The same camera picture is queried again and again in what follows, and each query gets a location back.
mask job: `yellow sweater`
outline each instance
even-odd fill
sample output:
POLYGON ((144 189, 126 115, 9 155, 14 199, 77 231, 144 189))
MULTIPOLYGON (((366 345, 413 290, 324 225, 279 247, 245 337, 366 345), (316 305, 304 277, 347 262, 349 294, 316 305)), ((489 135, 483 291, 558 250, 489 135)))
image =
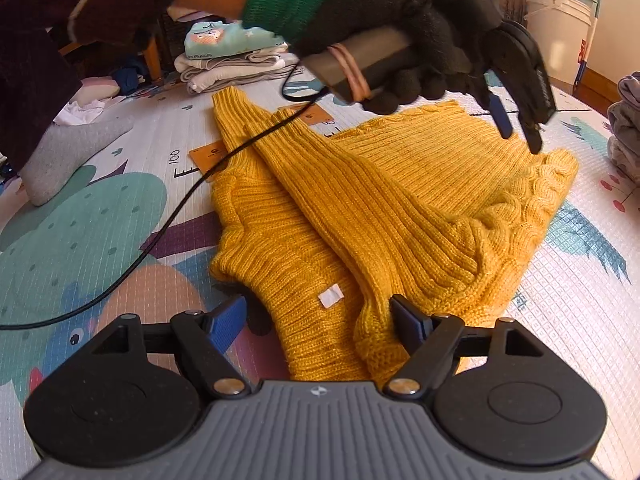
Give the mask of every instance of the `yellow sweater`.
MULTIPOLYGON (((290 112, 213 96, 228 150, 290 112)), ((295 380, 387 380, 407 359, 388 301, 492 324, 577 172, 531 155, 449 102, 330 139, 301 121, 239 153, 213 182, 224 232, 210 271, 267 307, 295 380), (318 295, 337 283, 344 298, 318 295)))

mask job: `play mat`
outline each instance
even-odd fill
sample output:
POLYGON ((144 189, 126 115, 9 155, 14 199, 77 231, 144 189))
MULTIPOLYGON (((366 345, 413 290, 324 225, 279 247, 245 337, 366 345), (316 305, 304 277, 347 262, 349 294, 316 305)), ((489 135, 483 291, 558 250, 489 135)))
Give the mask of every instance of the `play mat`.
MULTIPOLYGON (((276 110, 287 104, 279 95, 281 83, 243 89, 256 104, 276 110)), ((287 85, 295 95, 318 89, 308 73, 287 85)), ((494 91, 519 130, 513 101, 503 88, 494 91)), ((560 111, 544 127, 545 149, 568 148, 580 171, 508 315, 602 395, 609 421, 594 460, 612 478, 630 480, 640 474, 640 189, 606 158, 606 119, 561 91, 555 94, 560 111)), ((490 120, 468 96, 445 97, 451 98, 490 120)), ((313 129, 325 136, 373 117, 331 95, 319 104, 331 118, 313 129)), ((135 118, 133 129, 76 171, 43 207, 27 202, 19 178, 0 187, 0 323, 57 316, 103 291, 200 176, 189 150, 219 138, 211 95, 192 97, 175 80, 138 92, 103 119, 120 115, 135 118)), ((209 186, 202 186, 143 265, 107 300, 56 326, 0 333, 0 479, 19 478, 38 461, 22 423, 30 390, 97 330, 124 312, 164 322, 183 310, 212 310, 233 293, 207 273, 220 232, 209 186)), ((216 345, 247 378, 287 377, 271 320, 259 303, 230 313, 224 328, 216 345)), ((175 367, 167 356, 151 360, 175 367)))

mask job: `plastic bucket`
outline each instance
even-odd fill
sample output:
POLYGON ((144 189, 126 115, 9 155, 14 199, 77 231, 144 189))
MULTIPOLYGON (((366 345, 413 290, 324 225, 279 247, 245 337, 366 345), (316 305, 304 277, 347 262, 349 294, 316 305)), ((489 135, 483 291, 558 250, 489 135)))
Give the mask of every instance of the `plastic bucket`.
POLYGON ((584 52, 595 0, 527 0, 527 29, 548 74, 573 84, 584 52))

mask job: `metal screw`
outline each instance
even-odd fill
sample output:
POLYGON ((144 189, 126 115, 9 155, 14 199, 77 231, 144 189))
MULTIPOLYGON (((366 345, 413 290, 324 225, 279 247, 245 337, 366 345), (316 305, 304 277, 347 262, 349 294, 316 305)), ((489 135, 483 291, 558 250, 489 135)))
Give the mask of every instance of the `metal screw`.
POLYGON ((398 395, 412 395, 420 390, 420 383, 413 379, 391 379, 387 387, 398 395))
POLYGON ((237 395, 244 390, 244 383, 240 379, 218 379, 213 384, 213 389, 223 395, 237 395))

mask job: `wooden furniture leg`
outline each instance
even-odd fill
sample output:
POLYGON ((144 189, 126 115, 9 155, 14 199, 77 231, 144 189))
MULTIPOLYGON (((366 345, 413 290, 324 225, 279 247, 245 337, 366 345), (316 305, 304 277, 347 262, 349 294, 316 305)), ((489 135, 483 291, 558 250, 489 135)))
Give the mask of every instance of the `wooden furniture leg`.
POLYGON ((146 66, 151 75, 151 81, 154 84, 162 84, 162 69, 160 68, 160 54, 158 53, 158 44, 156 38, 151 38, 149 46, 143 52, 145 56, 146 66))

